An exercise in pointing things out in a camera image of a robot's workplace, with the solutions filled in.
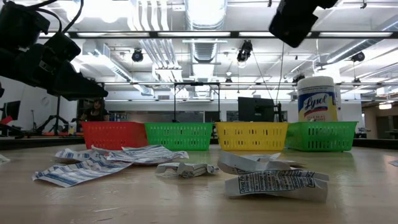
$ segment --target yellow basket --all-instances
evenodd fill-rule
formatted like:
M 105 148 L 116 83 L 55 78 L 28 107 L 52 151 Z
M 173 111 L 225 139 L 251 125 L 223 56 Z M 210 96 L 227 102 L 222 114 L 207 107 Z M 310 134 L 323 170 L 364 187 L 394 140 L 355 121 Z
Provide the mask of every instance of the yellow basket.
M 218 142 L 225 151 L 281 151 L 288 123 L 217 122 Z

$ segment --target black monitor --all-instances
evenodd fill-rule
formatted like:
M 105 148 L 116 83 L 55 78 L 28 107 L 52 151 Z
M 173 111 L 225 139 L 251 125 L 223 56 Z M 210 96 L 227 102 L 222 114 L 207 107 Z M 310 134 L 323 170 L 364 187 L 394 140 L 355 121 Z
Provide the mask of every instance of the black monitor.
M 4 103 L 3 108 L 0 109 L 2 111 L 1 119 L 11 116 L 14 121 L 18 120 L 20 105 L 21 105 L 20 101 Z
M 238 97 L 240 121 L 274 122 L 274 100 Z

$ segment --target workbench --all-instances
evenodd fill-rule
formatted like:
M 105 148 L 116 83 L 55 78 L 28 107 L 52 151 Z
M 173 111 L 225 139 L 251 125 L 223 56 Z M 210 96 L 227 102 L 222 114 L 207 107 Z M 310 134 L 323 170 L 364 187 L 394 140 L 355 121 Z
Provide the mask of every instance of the workbench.
M 33 182 L 35 171 L 54 165 L 53 155 L 69 147 L 0 151 L 0 222 L 13 223 L 396 223 L 398 151 L 355 147 L 350 152 L 284 151 L 280 158 L 330 175 L 326 203 L 252 195 L 228 198 L 220 172 L 192 179 L 157 177 L 155 167 L 131 166 L 70 188 Z M 216 164 L 220 149 L 189 152 L 185 162 Z M 237 152 L 259 154 L 261 152 Z

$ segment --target green basket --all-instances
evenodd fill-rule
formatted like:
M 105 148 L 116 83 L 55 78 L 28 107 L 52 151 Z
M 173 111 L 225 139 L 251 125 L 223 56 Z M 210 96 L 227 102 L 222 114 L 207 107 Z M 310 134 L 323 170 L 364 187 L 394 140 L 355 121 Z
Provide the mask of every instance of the green basket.
M 300 151 L 350 151 L 356 121 L 289 124 L 286 147 Z
M 148 143 L 170 150 L 206 151 L 213 123 L 146 123 Z

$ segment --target red basket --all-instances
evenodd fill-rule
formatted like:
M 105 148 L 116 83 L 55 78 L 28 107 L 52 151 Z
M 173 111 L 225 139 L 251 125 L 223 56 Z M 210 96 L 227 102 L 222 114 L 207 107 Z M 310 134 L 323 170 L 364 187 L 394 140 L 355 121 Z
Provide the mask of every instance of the red basket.
M 148 145 L 145 124 L 137 122 L 82 122 L 87 149 L 121 150 L 122 147 Z

